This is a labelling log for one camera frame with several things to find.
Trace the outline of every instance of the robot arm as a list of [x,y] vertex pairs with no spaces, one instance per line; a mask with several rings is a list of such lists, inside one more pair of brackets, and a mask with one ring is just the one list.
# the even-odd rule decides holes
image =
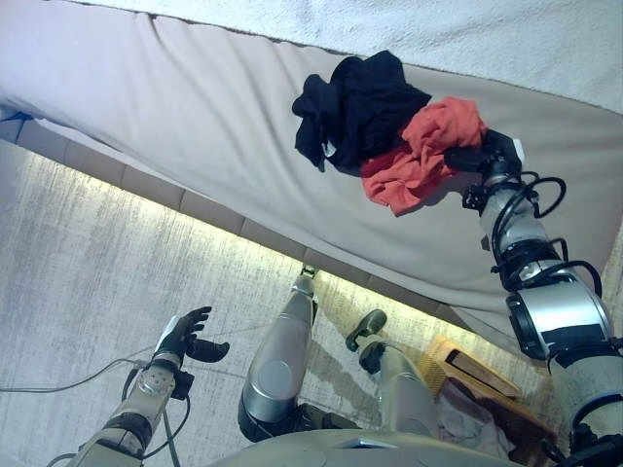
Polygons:
[[[522,351],[548,362],[571,452],[588,456],[586,464],[569,465],[617,465],[607,463],[607,456],[623,454],[623,341],[612,336],[598,272],[585,261],[570,261],[565,241],[550,240],[539,221],[558,206],[565,182],[522,172],[521,153],[521,143],[489,130],[481,150],[455,149],[445,162],[482,175],[481,183],[464,193],[463,207],[480,214],[495,259],[492,272],[509,292],[506,303]],[[529,183],[522,179],[526,174]],[[541,211],[534,188],[543,183],[557,184],[560,194]],[[592,287],[579,268],[588,270]]]
[[99,430],[68,464],[94,467],[142,465],[143,455],[160,423],[169,398],[188,396],[194,377],[181,371],[184,356],[202,362],[217,362],[227,354],[228,343],[197,339],[209,307],[173,316],[156,345],[148,367],[136,379],[133,389]]

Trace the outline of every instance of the beige bed sheet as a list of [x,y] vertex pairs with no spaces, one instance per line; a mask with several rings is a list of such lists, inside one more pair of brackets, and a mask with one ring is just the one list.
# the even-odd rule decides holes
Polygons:
[[[310,73],[328,79],[342,56],[38,0],[0,2],[0,48],[0,105],[76,128],[340,261],[477,309],[491,332],[508,335],[505,292],[479,246],[478,216],[460,207],[466,178],[395,218],[365,197],[359,179],[331,166],[320,173],[294,150],[293,99]],[[503,57],[483,59],[504,66]],[[405,73],[434,99],[476,100],[489,126],[521,138],[526,169],[564,178],[568,196],[544,224],[567,238],[573,258],[604,266],[623,209],[621,116],[482,79],[415,66]]]

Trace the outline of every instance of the robot leg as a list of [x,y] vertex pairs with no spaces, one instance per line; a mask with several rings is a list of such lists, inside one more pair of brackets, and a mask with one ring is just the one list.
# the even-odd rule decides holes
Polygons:
[[313,276],[313,269],[303,268],[251,363],[238,404],[238,426],[249,441],[297,431],[357,428],[336,413],[297,405],[316,313]]
[[413,363],[376,334],[359,337],[357,343],[361,366],[379,373],[382,428],[438,437],[432,394]]

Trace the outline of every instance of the red cloth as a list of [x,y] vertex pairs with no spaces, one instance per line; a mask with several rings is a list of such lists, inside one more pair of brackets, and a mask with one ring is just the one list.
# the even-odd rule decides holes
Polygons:
[[402,131],[408,145],[361,164],[363,189],[369,199],[389,205],[394,215],[418,205],[445,178],[457,173],[444,164],[444,151],[478,147],[487,127],[476,103],[457,97],[423,107]]

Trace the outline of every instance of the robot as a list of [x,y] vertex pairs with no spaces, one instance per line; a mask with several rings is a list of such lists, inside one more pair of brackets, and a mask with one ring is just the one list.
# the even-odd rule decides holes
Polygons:
[[[550,240],[539,221],[560,203],[565,182],[522,172],[519,154],[520,143],[489,130],[481,149],[451,150],[445,162],[481,175],[480,183],[464,193],[463,207],[480,215],[495,259],[493,272],[509,292],[509,318],[521,350],[547,361],[568,422],[571,454],[565,457],[551,445],[544,447],[546,453],[558,467],[623,465],[623,339],[612,335],[597,271],[584,261],[570,261],[565,241]],[[543,183],[560,187],[544,210],[535,190]],[[588,270],[592,287],[580,269]],[[298,405],[317,311],[314,275],[313,268],[303,268],[249,368],[238,424],[257,444],[212,465],[519,465],[437,439],[432,396],[414,365],[378,336],[386,320],[380,310],[354,328],[346,345],[359,353],[365,371],[379,374],[382,429],[362,430],[335,413]],[[127,398],[67,465],[142,465],[166,402],[184,399],[192,385],[193,376],[181,370],[184,357],[209,363],[229,350],[226,343],[197,339],[208,313],[205,307],[172,318]]]

